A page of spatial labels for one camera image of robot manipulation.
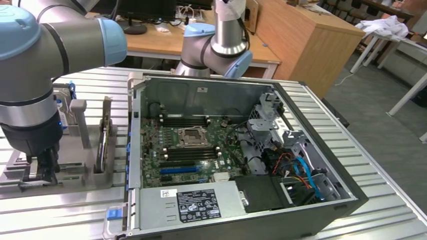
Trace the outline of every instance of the blue cable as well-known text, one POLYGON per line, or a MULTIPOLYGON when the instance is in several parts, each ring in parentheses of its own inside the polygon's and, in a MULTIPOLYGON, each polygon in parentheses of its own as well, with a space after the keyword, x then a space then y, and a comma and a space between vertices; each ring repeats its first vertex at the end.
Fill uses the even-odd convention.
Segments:
MULTIPOLYGON (((315 185, 315 182, 314 182, 314 179, 312 179, 312 174, 311 174, 310 168, 308 168, 308 166, 307 166, 307 163, 306 163, 304 159, 302 159, 299 156, 296 157, 296 159, 299 160, 303 168, 306 169, 306 174, 307 174, 308 182, 310 182, 310 185, 311 185, 312 188, 314 188, 314 193, 315 193, 316 197, 323 201, 323 200, 324 200, 324 197, 322 196, 322 194, 320 194, 320 192, 319 192, 319 189, 318 189, 318 186, 315 185)), ((296 165, 294 165, 294 168, 295 168, 296 175, 299 176, 299 175, 300 175, 300 171, 298 171, 296 165)))
POLYGON ((299 176, 300 175, 300 170, 299 170, 299 166, 296 164, 294 164, 294 169, 295 169, 295 173, 299 176))

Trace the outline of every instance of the blue latch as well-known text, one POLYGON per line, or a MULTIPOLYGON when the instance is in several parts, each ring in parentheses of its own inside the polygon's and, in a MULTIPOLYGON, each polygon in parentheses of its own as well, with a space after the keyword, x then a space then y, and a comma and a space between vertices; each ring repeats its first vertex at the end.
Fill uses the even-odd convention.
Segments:
POLYGON ((118 220, 123 217, 123 210, 122 209, 111 209, 107 212, 107 220, 118 220))

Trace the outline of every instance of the white table leg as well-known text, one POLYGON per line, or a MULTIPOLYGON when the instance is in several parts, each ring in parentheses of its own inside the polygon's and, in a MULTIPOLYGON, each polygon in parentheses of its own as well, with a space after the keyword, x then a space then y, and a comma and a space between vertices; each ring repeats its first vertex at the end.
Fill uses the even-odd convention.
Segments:
POLYGON ((367 60, 366 60, 364 63, 363 63, 363 66, 364 66, 364 67, 367 67, 367 66, 370 65, 370 63, 371 63, 374 57, 376 56, 379 50, 383 49, 384 44, 386 44, 386 40, 384 40, 384 39, 380 39, 380 40, 379 40, 379 44, 378 44, 378 46, 376 46, 375 49, 374 49, 374 52, 371 53, 371 55, 368 56, 367 60))
POLYGON ((266 68, 262 78, 272 79, 276 72, 276 68, 278 68, 278 64, 268 64, 268 67, 266 68))
POLYGON ((378 39, 379 39, 378 36, 374 36, 374 37, 372 37, 371 42, 368 43, 368 45, 367 45, 367 47, 366 47, 366 49, 364 49, 364 51, 363 51, 363 53, 362 53, 358 61, 355 62, 354 66, 352 66, 352 68, 351 68, 351 70, 350 70, 350 72, 351 72, 352 74, 354 74, 354 73, 356 72, 356 70, 359 69, 360 63, 362 63, 363 59, 366 59, 366 57, 367 57, 367 55, 368 55, 368 53, 370 53, 370 51, 371 51, 371 49, 372 49, 372 47, 374 47, 378 39))
POLYGON ((403 107, 403 105, 410 101, 410 99, 415 96, 415 94, 426 87, 427 85, 427 73, 425 76, 421 78, 421 80, 417 82, 411 90, 406 93, 403 98, 399 100, 396 105, 392 107, 392 109, 388 112, 388 115, 392 116, 396 114, 399 109, 403 107))
POLYGON ((426 132, 426 134, 425 134, 423 136, 421 136, 419 140, 421 140, 425 144, 427 144, 427 132, 426 132))
POLYGON ((378 65, 378 68, 379 68, 379 69, 383 68, 383 66, 384 66, 384 64, 386 64, 386 61, 387 61, 388 57, 391 56, 391 54, 395 53, 395 51, 396 51, 396 49, 398 49, 398 47, 399 47, 399 44, 400 44, 400 42, 398 42, 398 43, 392 46, 392 48, 390 49, 390 52, 387 53, 387 55, 384 56, 383 60, 380 61, 379 65, 378 65))

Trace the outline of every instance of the power supply label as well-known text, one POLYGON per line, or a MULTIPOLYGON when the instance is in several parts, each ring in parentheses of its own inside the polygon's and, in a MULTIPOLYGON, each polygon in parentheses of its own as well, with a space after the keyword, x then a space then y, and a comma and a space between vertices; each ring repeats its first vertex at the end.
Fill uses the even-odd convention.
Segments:
POLYGON ((179 220, 183 223, 222 217, 214 189, 176 193, 179 220))

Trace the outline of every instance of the cable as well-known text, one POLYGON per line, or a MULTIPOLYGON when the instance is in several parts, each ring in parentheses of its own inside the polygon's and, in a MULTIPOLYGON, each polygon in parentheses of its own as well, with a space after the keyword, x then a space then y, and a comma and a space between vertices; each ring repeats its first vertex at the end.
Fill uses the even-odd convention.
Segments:
POLYGON ((115 1, 115 6, 114 6, 114 9, 112 9, 112 12, 111 12, 111 16, 110 16, 111 20, 116 20, 119 5, 120 5, 120 0, 116 0, 115 1))
POLYGON ((310 167, 311 167, 312 170, 315 170, 315 167, 314 167, 314 165, 312 165, 312 161, 310 160, 310 156, 308 156, 307 151, 306 151, 306 146, 304 146, 304 144, 302 144, 302 143, 299 144, 299 146, 300 146, 300 148, 302 148, 302 151, 303 151, 304 154, 306 154, 306 158, 307 158, 310 167))
POLYGON ((346 79, 350 78, 352 75, 355 75, 356 72, 359 71, 359 69, 360 69, 362 67, 363 67, 363 65, 360 64, 360 66, 358 67, 358 69, 355 70, 355 72, 354 72, 352 74, 350 74, 347 77, 344 77, 344 78, 342 79, 342 81, 339 82, 339 84, 335 84, 335 86, 342 85, 342 84, 344 83, 346 79))
POLYGON ((312 179, 312 174, 311 174, 311 171, 310 171, 310 168, 307 166, 307 163, 304 162, 304 159, 302 159, 299 156, 296 157, 296 159, 299 160, 303 168, 306 169, 306 174, 307 174, 307 178, 308 178, 308 182, 310 182, 310 185, 312 186, 314 188, 314 194, 316 195, 316 197, 323 201, 324 200, 324 197, 322 196, 320 192, 319 192, 319 189, 318 189, 318 186, 314 182, 314 179, 312 179))
POLYGON ((191 11, 192 11, 192 19, 195 18, 195 10, 194 10, 194 8, 191 7, 191 4, 188 5, 188 6, 183 6, 182 7, 182 9, 179 10, 179 14, 183 16, 183 13, 182 13, 182 11, 183 11, 183 9, 186 9, 186 11, 184 11, 184 14, 187 13, 187 11, 188 11, 188 9, 191 9, 191 11))
POLYGON ((246 23, 243 22, 242 17, 238 18, 238 22, 239 22, 240 28, 243 30, 243 33, 244 33, 244 39, 246 39, 246 42, 247 42, 246 49, 250 50, 251 49, 250 33, 248 33, 248 30, 247 30, 247 27, 246 27, 246 23))
POLYGON ((278 170, 278 166, 279 166, 279 162, 280 162, 280 160, 282 160, 282 157, 284 156, 286 154, 284 153, 282 153, 282 155, 280 155, 280 157, 279 157, 279 159, 278 159, 278 162, 275 163, 275 166, 274 166, 274 169, 272 169, 272 175, 275 175, 275 173, 276 173, 276 170, 278 170))
POLYGON ((224 138, 224 143, 227 142, 227 138, 230 136, 230 134, 232 134, 232 132, 240 128, 246 123, 248 122, 248 120, 240 122, 236 126, 232 127, 232 129, 228 131, 227 135, 226 135, 226 138, 224 138))
POLYGON ((183 23, 183 19, 175 18, 175 20, 179 20, 179 24, 172 24, 171 21, 168 21, 168 24, 171 24, 174 27, 179 26, 183 23))
POLYGON ((275 175, 275 173, 276 173, 279 162, 280 162, 280 160, 282 160, 284 155, 290 155, 290 157, 292 158, 291 153, 288 153, 288 152, 282 153, 282 155, 280 155, 280 157, 278 159, 278 162, 275 163, 275 167, 274 167, 274 170, 272 170, 272 173, 271 173, 272 175, 275 175))
POLYGON ((296 175, 296 176, 291 176, 291 178, 294 178, 294 179, 296 179, 298 181, 300 181, 300 182, 306 185, 307 189, 311 188, 310 185, 307 184, 304 178, 302 178, 302 177, 298 176, 298 175, 296 175))
POLYGON ((247 160, 246 164, 248 164, 248 163, 251 162, 251 160, 252 160, 252 159, 259 159, 259 160, 262 160, 262 161, 263 161, 263 159, 262 159, 259 156, 254 156, 254 157, 251 157, 251 158, 247 160))
POLYGON ((238 145, 240 142, 246 142, 247 145, 254 146, 254 144, 246 139, 239 140, 235 144, 238 145))
MULTIPOLYGON (((228 2, 230 2, 230 0, 222 0, 222 1, 226 4, 228 4, 228 2)), ((238 14, 232 6, 230 6, 230 10, 234 12, 235 15, 238 14)), ((248 33, 248 30, 247 30, 247 27, 246 27, 246 23, 243 22, 242 17, 239 17, 236 20, 238 20, 238 23, 239 23, 240 28, 243 30, 244 39, 246 39, 246 42, 247 42, 246 50, 250 50, 251 49, 251 39, 250 39, 250 33, 248 33)))

